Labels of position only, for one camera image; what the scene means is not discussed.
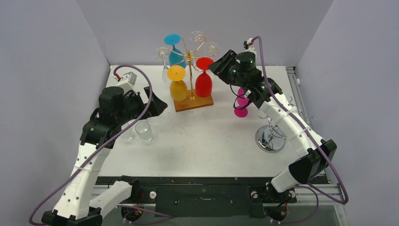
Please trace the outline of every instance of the round metal base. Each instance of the round metal base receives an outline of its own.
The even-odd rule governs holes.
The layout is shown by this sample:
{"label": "round metal base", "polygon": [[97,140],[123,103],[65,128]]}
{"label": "round metal base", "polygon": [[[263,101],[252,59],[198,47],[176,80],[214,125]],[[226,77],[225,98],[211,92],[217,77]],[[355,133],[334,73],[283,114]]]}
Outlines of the round metal base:
{"label": "round metal base", "polygon": [[278,134],[283,134],[278,127],[272,130],[269,128],[269,125],[262,126],[255,133],[256,145],[264,152],[277,153],[283,149],[286,142],[286,140]]}

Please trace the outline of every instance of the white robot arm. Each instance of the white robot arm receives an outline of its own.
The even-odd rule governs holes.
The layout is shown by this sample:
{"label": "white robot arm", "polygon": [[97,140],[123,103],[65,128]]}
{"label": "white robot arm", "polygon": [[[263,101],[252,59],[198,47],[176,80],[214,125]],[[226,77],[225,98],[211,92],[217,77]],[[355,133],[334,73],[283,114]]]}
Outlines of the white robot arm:
{"label": "white robot arm", "polygon": [[[239,54],[229,50],[222,58],[210,64],[209,69],[226,84],[241,87],[245,92],[244,97],[266,113],[293,145],[298,160],[271,181],[272,190],[282,193],[297,184],[308,183],[328,166],[318,148],[307,136],[307,132],[316,140],[329,159],[334,156],[336,144],[332,140],[325,141],[306,124],[299,116],[297,107],[287,101],[281,88],[273,79],[268,78],[268,84],[266,84],[262,71],[255,66],[256,51],[252,44],[252,39],[245,41],[244,48],[247,50]],[[282,106],[272,98],[268,85]],[[294,117],[305,126],[304,129]]]}
{"label": "white robot arm", "polygon": [[[60,200],[52,211],[43,214],[42,222],[49,226],[101,225],[105,217],[121,201],[138,195],[138,180],[121,176],[114,185],[91,200],[100,169],[111,152],[115,141],[109,143],[83,168],[80,166],[102,144],[121,131],[121,126],[136,119],[145,109],[140,93],[133,90],[136,75],[127,73],[117,78],[118,85],[105,88],[100,97],[100,107],[95,109],[90,121],[83,127],[79,152],[72,174],[81,171],[65,187]],[[149,95],[149,88],[144,88]],[[160,115],[167,104],[152,94],[151,103],[142,119]]]}

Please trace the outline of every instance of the black metal frame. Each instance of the black metal frame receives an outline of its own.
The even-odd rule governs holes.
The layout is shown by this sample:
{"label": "black metal frame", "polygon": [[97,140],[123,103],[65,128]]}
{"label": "black metal frame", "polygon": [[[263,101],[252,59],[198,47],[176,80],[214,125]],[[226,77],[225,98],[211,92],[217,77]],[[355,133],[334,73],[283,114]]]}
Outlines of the black metal frame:
{"label": "black metal frame", "polygon": [[[118,177],[98,177],[96,185],[112,185]],[[264,203],[276,206],[288,199],[287,190],[278,199],[266,193],[266,178],[190,178],[190,177],[136,177],[140,181],[140,194],[144,194],[141,204],[156,204],[155,210],[174,217],[231,217],[247,215],[265,217]],[[327,177],[317,176],[311,183],[328,184]],[[251,192],[258,192],[258,198],[251,197]],[[150,192],[156,192],[155,199]],[[123,203],[137,203],[132,197]],[[288,199],[295,203],[296,198]]]}

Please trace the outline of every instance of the gray wall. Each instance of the gray wall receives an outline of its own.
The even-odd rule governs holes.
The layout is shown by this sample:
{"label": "gray wall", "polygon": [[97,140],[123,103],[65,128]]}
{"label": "gray wall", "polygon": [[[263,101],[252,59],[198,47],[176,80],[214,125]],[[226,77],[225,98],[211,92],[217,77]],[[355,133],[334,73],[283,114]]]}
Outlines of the gray wall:
{"label": "gray wall", "polygon": [[335,0],[297,67],[353,226],[398,225],[399,1]]}
{"label": "gray wall", "polygon": [[109,67],[74,0],[1,1],[0,31],[0,224],[27,226],[71,173]]}
{"label": "gray wall", "polygon": [[111,64],[160,65],[154,50],[177,33],[202,31],[221,47],[242,50],[261,35],[269,65],[295,66],[333,0],[77,0]]}

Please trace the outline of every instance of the white table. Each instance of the white table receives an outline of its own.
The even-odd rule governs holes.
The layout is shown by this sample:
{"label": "white table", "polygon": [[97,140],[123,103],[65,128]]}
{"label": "white table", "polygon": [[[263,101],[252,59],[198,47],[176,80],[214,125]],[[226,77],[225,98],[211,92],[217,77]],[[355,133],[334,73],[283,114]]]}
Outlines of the white table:
{"label": "white table", "polygon": [[[149,76],[154,93],[168,108],[161,116],[148,119],[154,133],[151,143],[143,143],[137,135],[131,142],[118,138],[100,176],[273,177],[296,160],[289,142],[278,153],[259,149],[255,132],[267,121],[257,117],[254,105],[248,107],[246,118],[235,116],[232,107],[235,96],[218,78],[213,80],[213,106],[176,113],[169,89],[162,82],[163,66],[138,67]],[[134,70],[121,68],[118,74],[130,71]],[[293,96],[285,67],[268,66],[266,71],[286,95]],[[135,73],[135,90],[141,92],[146,103],[148,98],[143,90],[146,81]],[[111,74],[107,87],[117,83]],[[184,80],[189,87],[188,74]]]}

